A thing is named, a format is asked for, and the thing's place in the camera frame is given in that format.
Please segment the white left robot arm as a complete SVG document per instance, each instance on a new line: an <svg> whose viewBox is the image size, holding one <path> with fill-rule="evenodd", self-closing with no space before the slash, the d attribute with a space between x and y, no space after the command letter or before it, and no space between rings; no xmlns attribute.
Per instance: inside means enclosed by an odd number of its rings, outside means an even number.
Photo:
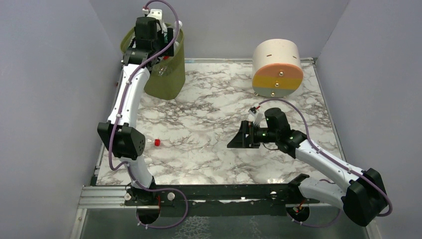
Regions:
<svg viewBox="0 0 422 239"><path fill-rule="evenodd" d="M124 168L130 178L129 195L143 201L155 198L156 184L143 157L146 136L136 129L138 106L153 67L175 55L182 27L179 19L173 25L164 23L157 12L137 18L123 51L115 103L107 120L97 127L110 170Z"/></svg>

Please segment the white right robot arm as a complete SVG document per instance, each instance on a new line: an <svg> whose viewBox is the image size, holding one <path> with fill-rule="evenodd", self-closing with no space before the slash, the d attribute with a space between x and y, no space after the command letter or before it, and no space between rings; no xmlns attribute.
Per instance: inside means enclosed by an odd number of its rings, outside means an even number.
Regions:
<svg viewBox="0 0 422 239"><path fill-rule="evenodd" d="M264 113L252 107L254 121L243 120L227 148L259 148L273 143L277 149L321 172L331 183L301 174L289 182L289 194L299 202L315 199L340 209L355 224L365 227L387 207L379 172L362 170L328 153L299 130L291 129L279 108Z"/></svg>

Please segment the clear bottle red blue label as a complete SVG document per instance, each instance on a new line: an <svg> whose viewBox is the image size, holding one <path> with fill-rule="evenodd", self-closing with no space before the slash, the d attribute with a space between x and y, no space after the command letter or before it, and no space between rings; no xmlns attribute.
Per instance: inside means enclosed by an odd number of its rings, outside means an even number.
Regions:
<svg viewBox="0 0 422 239"><path fill-rule="evenodd" d="M155 146L155 147L159 147L160 145L161 145L161 140L160 139L149 139L149 138L147 138L146 140L145 140L145 144L146 145L153 145L153 146Z"/></svg>

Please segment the clear bottle dark green label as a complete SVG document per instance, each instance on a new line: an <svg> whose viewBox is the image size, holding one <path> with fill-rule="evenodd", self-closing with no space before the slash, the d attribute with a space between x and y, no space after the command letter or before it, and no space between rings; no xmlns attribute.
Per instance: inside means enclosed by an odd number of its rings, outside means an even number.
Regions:
<svg viewBox="0 0 422 239"><path fill-rule="evenodd" d="M174 51L176 52L176 50L179 48L179 45L180 45L178 40L179 40L180 32L182 30L183 23L180 20L178 20L174 22L173 26L174 26L173 34L176 37L176 40L174 42Z"/></svg>

